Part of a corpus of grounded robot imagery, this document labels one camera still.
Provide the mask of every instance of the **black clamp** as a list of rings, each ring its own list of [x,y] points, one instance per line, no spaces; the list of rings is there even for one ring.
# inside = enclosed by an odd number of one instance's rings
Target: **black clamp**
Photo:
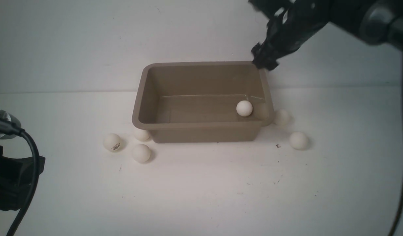
[[[40,174],[45,157],[40,157]],[[25,203],[32,180],[32,157],[13,159],[3,156],[0,146],[0,210],[19,210]]]

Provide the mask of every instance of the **white table surface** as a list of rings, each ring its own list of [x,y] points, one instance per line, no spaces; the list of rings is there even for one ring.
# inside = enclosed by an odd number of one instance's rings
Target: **white table surface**
[[[147,164],[130,155],[134,92],[0,94],[47,158],[17,235],[385,236],[403,174],[399,91],[272,90],[295,118],[288,127],[254,142],[149,141]],[[311,137],[308,151],[289,146],[294,130]],[[108,153],[107,133],[127,148]],[[30,155],[20,138],[0,145]],[[0,211],[0,235],[16,213]]]

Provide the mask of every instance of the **plastic tub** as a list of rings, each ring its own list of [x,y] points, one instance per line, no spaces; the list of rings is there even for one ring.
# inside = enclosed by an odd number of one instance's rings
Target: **plastic tub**
[[[239,116],[241,100],[253,104]],[[132,122],[156,143],[252,141],[273,120],[266,72],[251,62],[158,63],[142,73]]]

